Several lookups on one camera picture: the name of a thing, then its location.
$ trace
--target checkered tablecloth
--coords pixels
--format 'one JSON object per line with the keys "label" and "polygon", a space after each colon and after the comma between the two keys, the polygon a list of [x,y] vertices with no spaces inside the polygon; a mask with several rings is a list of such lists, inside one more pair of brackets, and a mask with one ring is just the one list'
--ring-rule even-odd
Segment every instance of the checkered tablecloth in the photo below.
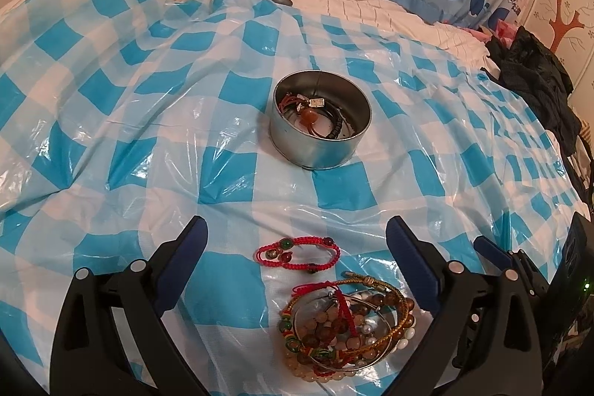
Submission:
{"label": "checkered tablecloth", "polygon": [[[27,0],[0,20],[0,39],[0,327],[45,385],[73,271],[148,258],[196,213],[207,251],[163,319],[226,396],[389,384],[398,355],[323,389],[293,378],[274,348],[293,285],[348,268],[406,290],[385,246],[392,216],[470,269],[484,234],[551,279],[572,213],[584,213],[521,99],[404,36],[269,0]],[[289,164],[268,135],[272,88],[312,68],[348,77],[373,111],[353,159],[329,171]],[[252,259],[303,235],[334,238],[339,264],[311,276]]]}

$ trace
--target blue gripper pad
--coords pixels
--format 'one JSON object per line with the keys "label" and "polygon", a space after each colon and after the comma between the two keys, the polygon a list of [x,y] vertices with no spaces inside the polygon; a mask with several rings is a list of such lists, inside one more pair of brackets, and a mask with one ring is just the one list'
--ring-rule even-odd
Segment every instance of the blue gripper pad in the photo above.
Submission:
{"label": "blue gripper pad", "polygon": [[478,236],[472,243],[474,249],[480,253],[485,259],[491,262],[500,271],[510,269],[512,267],[512,258],[499,248],[492,240],[489,240],[484,235]]}
{"label": "blue gripper pad", "polygon": [[428,310],[435,317],[441,307],[439,276],[446,261],[432,244],[418,241],[400,216],[388,221],[385,241],[419,307]]}
{"label": "blue gripper pad", "polygon": [[156,281],[157,297],[153,307],[159,317],[166,310],[175,307],[183,288],[188,283],[190,275],[204,252],[208,238],[209,229],[206,221],[204,218],[194,216],[176,240],[165,242],[157,249],[158,252],[163,248],[163,252],[167,253],[167,249],[163,246],[171,244],[174,247],[177,245]]}

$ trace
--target round silver container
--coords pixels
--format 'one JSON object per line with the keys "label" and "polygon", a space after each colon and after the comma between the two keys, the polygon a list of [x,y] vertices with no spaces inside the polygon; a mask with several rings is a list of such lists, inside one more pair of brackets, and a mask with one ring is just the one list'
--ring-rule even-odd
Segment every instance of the round silver container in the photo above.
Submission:
{"label": "round silver container", "polygon": [[[346,123],[338,138],[317,138],[287,120],[278,104],[288,92],[324,98],[340,108]],[[371,107],[363,92],[345,78],[326,71],[300,71],[283,78],[272,99],[270,138],[287,160],[307,170],[327,170],[347,162],[371,123]]]}

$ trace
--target red braided bracelet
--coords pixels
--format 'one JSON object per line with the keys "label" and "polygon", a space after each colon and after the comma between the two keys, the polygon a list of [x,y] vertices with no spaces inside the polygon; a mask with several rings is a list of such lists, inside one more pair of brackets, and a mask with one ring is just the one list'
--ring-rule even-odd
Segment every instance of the red braided bracelet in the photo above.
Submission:
{"label": "red braided bracelet", "polygon": [[[296,245],[319,245],[325,249],[334,251],[334,255],[325,264],[292,264],[293,252],[286,252]],[[283,267],[290,271],[308,271],[314,274],[319,271],[328,270],[338,262],[340,249],[330,237],[297,237],[296,239],[284,238],[270,245],[260,247],[254,254],[254,259],[265,267]]]}

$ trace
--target silver screw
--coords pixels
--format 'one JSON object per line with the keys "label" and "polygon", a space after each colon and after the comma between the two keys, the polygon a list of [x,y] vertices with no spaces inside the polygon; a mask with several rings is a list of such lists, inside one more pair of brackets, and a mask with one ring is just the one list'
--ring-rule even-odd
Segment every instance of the silver screw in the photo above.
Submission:
{"label": "silver screw", "polygon": [[146,266],[146,261],[139,259],[130,264],[130,270],[133,272],[142,272]]}
{"label": "silver screw", "polygon": [[518,276],[518,273],[515,270],[513,270],[513,269],[507,269],[506,270],[506,277],[509,280],[516,281],[516,280],[518,280],[518,277],[519,276]]}
{"label": "silver screw", "polygon": [[78,279],[78,280],[82,280],[82,279],[86,279],[88,276],[88,269],[86,267],[83,267],[81,269],[78,269],[76,271],[76,273],[74,274],[74,276]]}
{"label": "silver screw", "polygon": [[447,266],[448,269],[455,274],[464,272],[464,266],[458,261],[451,261]]}

